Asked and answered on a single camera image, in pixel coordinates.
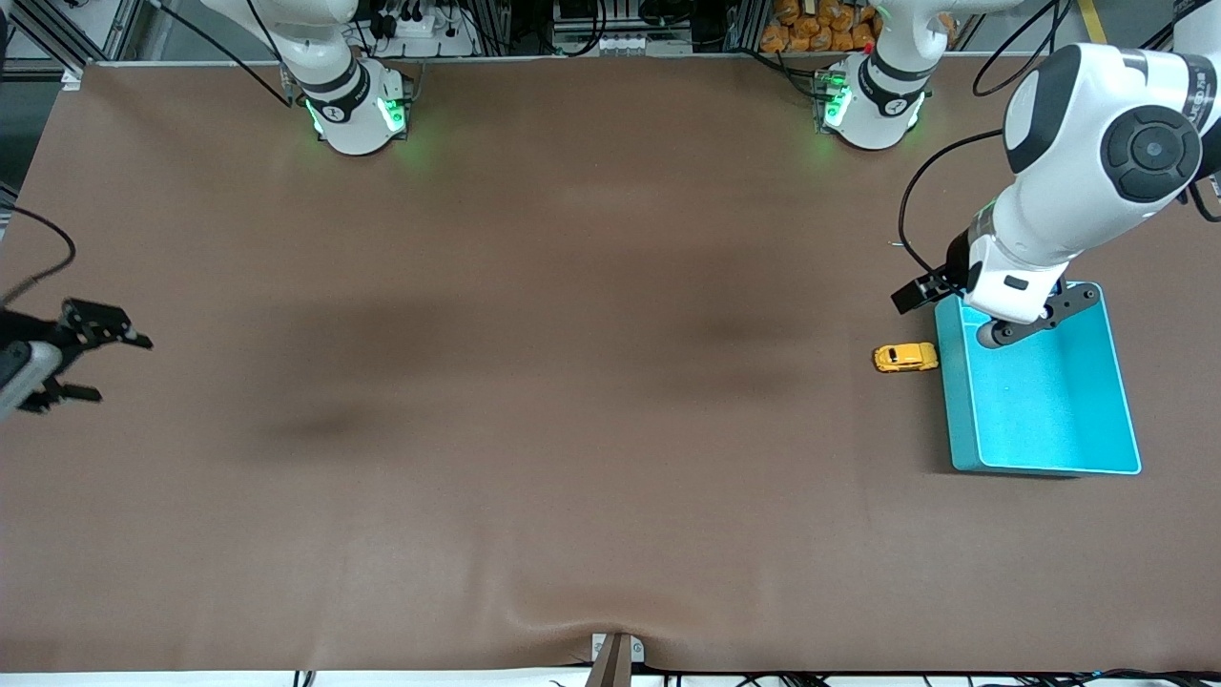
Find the yellow toy car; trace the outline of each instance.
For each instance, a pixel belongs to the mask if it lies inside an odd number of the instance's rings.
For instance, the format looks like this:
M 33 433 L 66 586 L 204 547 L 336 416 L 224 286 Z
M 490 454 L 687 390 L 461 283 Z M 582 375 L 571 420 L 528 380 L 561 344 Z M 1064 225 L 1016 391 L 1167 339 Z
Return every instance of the yellow toy car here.
M 924 372 L 940 364 L 937 349 L 928 340 L 923 343 L 896 343 L 873 353 L 873 365 L 878 372 Z

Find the electrical wire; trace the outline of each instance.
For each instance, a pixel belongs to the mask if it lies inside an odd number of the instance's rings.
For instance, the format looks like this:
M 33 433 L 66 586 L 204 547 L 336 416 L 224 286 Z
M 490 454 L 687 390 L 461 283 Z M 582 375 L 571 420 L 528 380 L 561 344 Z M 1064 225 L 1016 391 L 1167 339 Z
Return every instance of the electrical wire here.
M 369 49 L 369 39 L 365 38 L 365 29 L 360 27 L 360 22 L 352 22 L 352 23 L 357 24 L 357 34 L 360 35 L 360 46 L 364 49 L 365 55 L 372 57 L 374 54 Z
M 411 99 L 408 103 L 414 105 L 420 99 L 420 94 L 424 93 L 424 74 L 426 73 L 429 73 L 427 60 L 420 62 L 420 76 L 415 77 L 415 85 L 411 88 Z
M 785 67 L 783 67 L 781 65 L 779 65 L 777 62 L 773 62 L 772 60 L 768 60 L 767 56 L 764 56 L 762 52 L 759 52 L 757 50 L 751 50 L 750 48 L 730 48 L 726 51 L 728 52 L 740 52 L 742 55 L 750 55 L 751 57 L 755 59 L 755 61 L 759 62 L 761 65 L 766 66 L 767 68 L 769 68 L 772 71 L 775 71 L 775 72 L 785 73 Z M 814 78 L 814 72 L 811 71 L 811 70 L 794 70 L 794 68 L 789 68 L 788 73 L 791 73 L 794 76 L 803 76 L 806 78 Z
M 259 22 L 259 28 L 263 29 L 263 37 L 267 39 L 267 48 L 271 48 L 271 54 L 276 56 L 276 61 L 284 63 L 284 57 L 280 54 L 280 48 L 276 46 L 276 41 L 271 38 L 271 32 L 267 31 L 267 26 L 263 23 L 263 17 L 259 16 L 259 11 L 254 9 L 254 0 L 245 0 L 245 6 L 250 9 L 250 13 L 254 15 L 254 21 Z
M 988 57 L 988 60 L 984 61 L 983 66 L 979 67 L 979 72 L 976 73 L 976 79 L 971 82 L 971 93 L 973 93 L 976 98 L 984 98 L 991 95 L 993 93 L 996 93 L 998 90 L 1001 90 L 1006 85 L 1026 76 L 1026 72 L 1031 71 L 1031 66 L 1033 66 L 1034 61 L 1038 60 L 1039 56 L 1043 54 L 1043 49 L 1050 45 L 1055 40 L 1056 31 L 1060 29 L 1060 24 L 1062 24 L 1063 21 L 1068 18 L 1068 13 L 1072 11 L 1072 4 L 1073 0 L 1065 0 L 1063 12 L 1057 13 L 1057 10 L 1060 7 L 1060 0 L 1048 0 L 1046 5 L 1040 7 L 1039 11 L 1031 15 L 1031 18 L 1026 20 L 1026 22 L 1023 22 L 1022 26 L 1017 27 L 1017 31 L 1011 33 L 1010 37 L 1006 38 L 1005 41 L 1000 44 L 1000 48 L 996 48 L 996 50 Z M 1035 48 L 1034 52 L 1031 55 L 1031 59 L 1027 60 L 1024 65 L 1022 65 L 1022 68 L 1017 70 L 1016 72 L 1013 72 L 1012 76 L 998 83 L 996 85 L 987 90 L 979 90 L 979 82 L 983 81 L 984 74 L 988 73 L 988 70 L 990 70 L 991 66 L 996 63 L 996 60 L 1000 59 L 1001 54 L 1005 52 L 1005 50 L 1007 50 L 1009 46 L 1012 45 L 1013 41 L 1018 39 L 1018 37 L 1029 31 L 1029 28 L 1034 26 L 1035 22 L 1042 20 L 1043 16 L 1046 15 L 1048 12 L 1051 12 L 1051 28 L 1048 29 L 1048 35 L 1043 39 L 1043 43 L 1039 43 L 1039 46 Z
M 598 28 L 598 17 L 593 17 L 593 35 L 590 37 L 589 43 L 586 43 L 580 50 L 569 55 L 569 57 L 580 57 L 593 50 L 602 43 L 602 38 L 607 34 L 607 0 L 598 0 L 598 12 L 602 15 L 602 28 Z
M 1060 17 L 1060 0 L 1055 0 L 1055 9 L 1051 10 L 1051 17 L 1053 18 L 1059 18 Z M 1056 29 L 1057 28 L 1060 28 L 1060 24 L 1053 22 L 1051 31 L 1049 32 L 1051 34 L 1051 41 L 1050 41 L 1050 44 L 1048 46 L 1048 54 L 1049 55 L 1051 52 L 1056 51 L 1056 33 L 1057 33 Z
M 62 228 L 59 227 L 59 225 L 56 225 L 55 222 L 53 222 L 51 220 L 44 217 L 38 212 L 27 210 L 26 207 L 22 207 L 20 205 L 13 205 L 11 203 L 4 203 L 4 201 L 0 201 L 0 207 L 4 207 L 12 212 L 17 212 L 18 215 L 26 215 L 27 217 L 37 222 L 40 222 L 46 228 L 50 228 L 51 231 L 57 233 L 60 238 L 63 239 L 63 243 L 67 244 L 68 246 L 68 254 L 62 260 L 44 268 L 43 271 L 27 276 L 26 278 L 18 281 L 16 286 L 6 290 L 4 295 L 0 295 L 0 308 L 7 308 L 10 303 L 16 300 L 17 298 L 21 298 L 31 288 L 38 286 L 38 283 L 44 278 L 54 276 L 67 268 L 67 266 L 76 260 L 76 242 L 72 240 L 72 237 L 68 236 L 68 232 L 63 231 Z
M 911 199 L 912 189 L 916 188 L 916 183 L 919 182 L 922 176 L 924 176 L 924 172 L 927 172 L 928 168 L 932 167 L 933 164 L 940 160 L 943 156 L 947 155 L 949 153 L 952 153 L 954 150 L 957 150 L 958 148 L 962 148 L 963 145 L 969 145 L 979 140 L 995 138 L 1002 134 L 1004 132 L 1005 129 L 994 128 L 991 131 L 985 131 L 984 133 L 968 135 L 966 138 L 950 143 L 949 145 L 941 148 L 937 153 L 933 153 L 933 155 L 929 159 L 924 160 L 924 164 L 921 165 L 918 170 L 916 170 L 916 173 L 912 174 L 911 181 L 907 182 L 907 188 L 904 190 L 904 199 L 900 200 L 899 203 L 899 242 L 902 244 L 904 250 L 907 250 L 907 254 L 911 255 L 913 260 L 916 260 L 916 264 L 918 264 L 927 275 L 938 279 L 939 282 L 941 282 L 943 286 L 945 286 L 950 290 L 954 290 L 958 295 L 962 295 L 962 289 L 946 281 L 944 276 L 941 276 L 935 268 L 933 268 L 933 265 L 928 264 L 928 261 L 926 261 L 924 257 L 919 256 L 919 253 L 917 253 L 916 248 L 912 246 L 911 240 L 907 239 L 907 200 Z
M 792 87 L 797 89 L 797 93 L 801 93 L 802 95 L 805 95 L 806 98 L 810 98 L 812 100 L 818 100 L 819 99 L 818 94 L 816 94 L 812 89 L 806 88 L 805 85 L 801 84 L 800 81 L 797 81 L 797 78 L 794 76 L 794 73 L 789 70 L 789 66 L 784 63 L 784 55 L 781 55 L 780 52 L 777 52 L 775 54 L 775 59 L 780 63 L 780 71 L 784 73 L 784 77 L 788 78 L 789 83 L 792 84 Z
M 482 38 L 484 40 L 491 43 L 492 45 L 496 45 L 497 50 L 513 48 L 513 43 L 505 43 L 504 40 L 496 38 L 495 35 L 488 35 L 487 32 L 484 31 L 484 27 L 479 26 L 479 22 L 475 21 L 474 16 L 468 17 L 466 12 L 463 12 L 462 7 L 457 2 L 454 2 L 452 6 L 457 7 L 458 12 L 462 15 L 462 24 L 463 29 L 466 32 L 466 38 L 473 39 L 473 37 L 470 35 L 470 29 L 471 27 L 474 27 L 475 33 L 477 33 L 479 37 Z M 449 23 L 453 23 L 453 20 L 449 17 L 448 13 L 446 15 L 446 18 L 449 21 Z
M 1200 187 L 1198 183 L 1199 182 L 1193 182 L 1187 187 L 1187 193 L 1192 196 L 1192 201 L 1195 203 L 1195 209 L 1199 210 L 1200 216 L 1206 221 L 1214 223 L 1221 222 L 1221 215 L 1212 212 L 1212 210 L 1204 204 L 1204 196 L 1200 194 Z
M 1161 44 L 1165 43 L 1166 39 L 1173 35 L 1175 35 L 1175 22 L 1170 22 L 1166 26 L 1159 28 L 1158 32 L 1150 35 L 1148 40 L 1142 43 L 1140 49 L 1159 50 L 1161 48 Z
M 284 95 L 282 95 L 278 90 L 276 90 L 263 77 L 260 77 L 258 73 L 255 73 L 254 70 L 250 68 L 250 65 L 247 65 L 244 61 L 242 61 L 241 57 L 238 57 L 237 55 L 234 55 L 233 52 L 231 52 L 228 48 L 225 48 L 223 45 L 221 45 L 220 43 L 217 43 L 215 38 L 212 38 L 211 35 L 208 35 L 208 33 L 204 32 L 204 29 L 201 29 L 198 26 L 195 26 L 195 24 L 190 23 L 189 21 L 187 21 L 178 12 L 175 12 L 170 7 L 166 7 L 165 5 L 162 5 L 161 0 L 145 0 L 145 2 L 148 2 L 149 5 L 153 5 L 158 10 L 161 10 L 167 16 L 170 16 L 173 21 L 176 21 L 176 22 L 181 23 L 182 26 L 189 28 L 192 32 L 194 32 L 195 35 L 198 35 L 199 38 L 203 38 L 204 40 L 206 40 L 209 44 L 211 44 L 212 48 L 216 48 L 217 50 L 220 50 L 221 52 L 223 52 L 230 60 L 233 60 L 233 62 L 236 62 L 237 66 L 242 67 L 242 70 L 245 71 L 245 73 L 250 74 L 250 78 L 253 78 L 254 81 L 258 81 L 259 84 L 263 85 L 263 88 L 265 88 L 267 90 L 267 93 L 271 93 L 271 96 L 275 98 L 276 100 L 278 100 L 281 105 L 283 105 L 286 107 L 292 107 L 293 106 L 293 101 L 291 99 L 284 98 Z

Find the table surface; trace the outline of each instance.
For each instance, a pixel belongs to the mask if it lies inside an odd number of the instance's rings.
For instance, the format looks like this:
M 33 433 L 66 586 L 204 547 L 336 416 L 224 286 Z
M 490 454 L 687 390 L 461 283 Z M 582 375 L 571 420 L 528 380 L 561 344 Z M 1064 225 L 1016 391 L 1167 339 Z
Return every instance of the table surface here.
M 947 61 L 884 153 L 748 60 L 436 65 L 346 159 L 225 68 L 90 68 L 22 203 L 77 264 L 21 303 L 156 342 L 0 427 L 0 667 L 448 669 L 645 638 L 681 670 L 1221 667 L 1215 229 L 1090 253 L 1145 470 L 957 475 L 889 293 L 908 176 L 998 126 Z M 911 207 L 944 250 L 989 140 Z M 24 220 L 16 275 L 55 259 Z

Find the blue tray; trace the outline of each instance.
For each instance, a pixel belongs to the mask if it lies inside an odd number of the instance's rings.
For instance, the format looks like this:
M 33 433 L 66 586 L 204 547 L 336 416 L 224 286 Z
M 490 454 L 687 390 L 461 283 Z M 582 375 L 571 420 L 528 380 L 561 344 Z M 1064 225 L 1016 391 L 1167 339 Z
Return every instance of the blue tray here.
M 999 350 L 988 315 L 951 295 L 937 305 L 954 467 L 1024 475 L 1137 475 L 1140 454 L 1106 300 Z

